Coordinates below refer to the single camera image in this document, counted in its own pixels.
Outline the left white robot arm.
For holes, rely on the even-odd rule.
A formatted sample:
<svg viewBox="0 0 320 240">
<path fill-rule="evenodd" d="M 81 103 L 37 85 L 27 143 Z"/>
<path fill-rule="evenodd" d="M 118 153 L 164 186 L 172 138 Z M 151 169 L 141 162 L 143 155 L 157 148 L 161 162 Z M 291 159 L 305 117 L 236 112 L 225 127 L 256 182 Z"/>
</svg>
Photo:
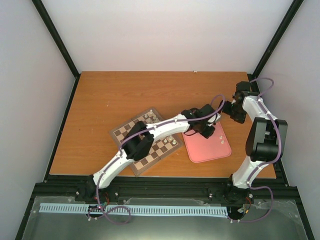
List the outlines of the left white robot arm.
<svg viewBox="0 0 320 240">
<path fill-rule="evenodd" d="M 92 182 L 86 195 L 92 201 L 103 198 L 104 189 L 128 165 L 145 158 L 154 142 L 170 135 L 193 130 L 204 138 L 209 138 L 215 131 L 214 125 L 221 118 L 219 109 L 210 104 L 202 108 L 185 109 L 178 115 L 156 123 L 138 121 L 124 137 L 115 156 L 98 172 L 92 175 Z"/>
</svg>

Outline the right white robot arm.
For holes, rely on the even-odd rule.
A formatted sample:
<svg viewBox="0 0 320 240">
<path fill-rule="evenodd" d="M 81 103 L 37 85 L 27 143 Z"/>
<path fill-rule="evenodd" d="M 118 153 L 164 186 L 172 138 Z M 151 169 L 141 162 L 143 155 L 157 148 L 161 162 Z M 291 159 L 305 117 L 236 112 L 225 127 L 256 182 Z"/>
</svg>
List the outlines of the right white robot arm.
<svg viewBox="0 0 320 240">
<path fill-rule="evenodd" d="M 273 115 L 264 103 L 262 94 L 251 90 L 251 83 L 236 84 L 233 101 L 227 101 L 222 112 L 243 124 L 246 117 L 252 121 L 246 143 L 246 157 L 239 169 L 231 175 L 232 186 L 250 189 L 253 180 L 268 165 L 283 155 L 288 123 Z"/>
</svg>

